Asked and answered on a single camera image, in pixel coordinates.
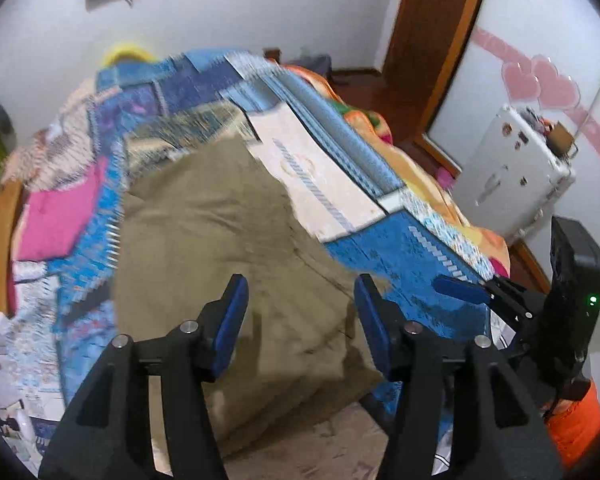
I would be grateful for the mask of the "orange sleeve forearm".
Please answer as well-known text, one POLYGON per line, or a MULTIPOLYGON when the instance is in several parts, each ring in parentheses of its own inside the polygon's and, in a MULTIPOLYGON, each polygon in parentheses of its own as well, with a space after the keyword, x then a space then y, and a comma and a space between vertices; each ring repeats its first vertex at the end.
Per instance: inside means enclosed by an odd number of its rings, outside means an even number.
POLYGON ((581 401, 560 401, 545 423, 566 469, 574 466, 600 432, 600 401, 595 382, 581 401))

